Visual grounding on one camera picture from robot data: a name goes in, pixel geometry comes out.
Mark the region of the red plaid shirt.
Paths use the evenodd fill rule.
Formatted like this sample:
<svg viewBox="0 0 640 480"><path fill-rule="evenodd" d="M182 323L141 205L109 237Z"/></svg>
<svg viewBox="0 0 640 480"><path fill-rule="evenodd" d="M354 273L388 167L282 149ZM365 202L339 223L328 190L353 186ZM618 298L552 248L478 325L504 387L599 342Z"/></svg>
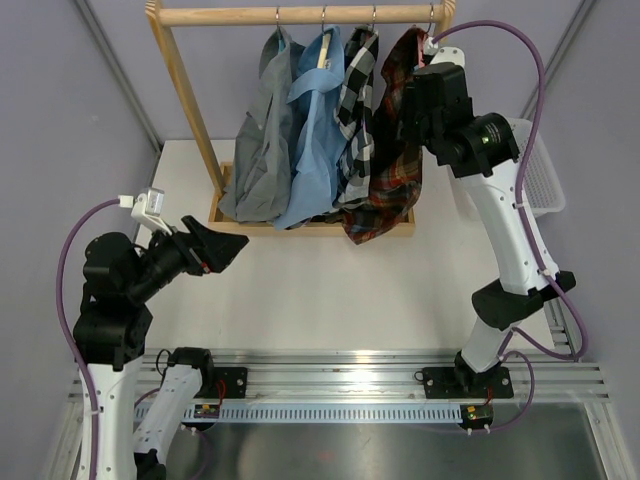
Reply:
<svg viewBox="0 0 640 480"><path fill-rule="evenodd" d="M357 245L380 237L404 222L422 190L422 147L401 138L405 88L418 64L418 43L427 32L412 26L396 41L380 75L385 89L373 114L374 154L369 195L341 216L346 235Z"/></svg>

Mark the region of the pink hanger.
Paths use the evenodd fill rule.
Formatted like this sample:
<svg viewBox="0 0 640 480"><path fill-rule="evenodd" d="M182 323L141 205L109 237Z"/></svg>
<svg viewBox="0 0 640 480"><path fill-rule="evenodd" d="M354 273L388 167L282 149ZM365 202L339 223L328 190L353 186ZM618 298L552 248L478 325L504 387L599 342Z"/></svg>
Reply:
<svg viewBox="0 0 640 480"><path fill-rule="evenodd" d="M434 4L430 3L429 22L426 29L420 29L416 34L416 64L414 70L419 70L427 65L427 60L433 55L433 42L431 30L435 25Z"/></svg>

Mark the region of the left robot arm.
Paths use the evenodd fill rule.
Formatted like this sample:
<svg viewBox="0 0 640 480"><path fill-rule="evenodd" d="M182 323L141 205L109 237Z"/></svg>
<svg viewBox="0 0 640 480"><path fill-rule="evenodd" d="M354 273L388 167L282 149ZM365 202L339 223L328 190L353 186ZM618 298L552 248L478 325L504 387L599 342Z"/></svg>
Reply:
<svg viewBox="0 0 640 480"><path fill-rule="evenodd" d="M216 232L191 216L185 231L157 231L138 251L109 232L86 248L83 299L73 340L84 362L82 479L164 479L166 457L189 403L223 400L232 382L210 350L175 349L140 424L134 422L136 385L152 322L148 301L182 273L223 272L246 247L244 235Z"/></svg>

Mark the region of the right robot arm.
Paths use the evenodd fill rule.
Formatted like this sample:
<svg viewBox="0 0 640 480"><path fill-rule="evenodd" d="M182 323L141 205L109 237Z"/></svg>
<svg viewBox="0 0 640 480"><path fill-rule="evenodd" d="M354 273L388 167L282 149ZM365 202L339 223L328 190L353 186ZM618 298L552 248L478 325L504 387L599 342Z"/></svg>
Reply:
<svg viewBox="0 0 640 480"><path fill-rule="evenodd" d="M576 285L546 252L517 175L522 165L509 121L477 116L463 52L430 43L401 109L402 136L425 147L470 197L488 234L499 276L473 293L477 314L469 340L442 374L443 395L483 396L502 388L503 352L514 330L546 302Z"/></svg>

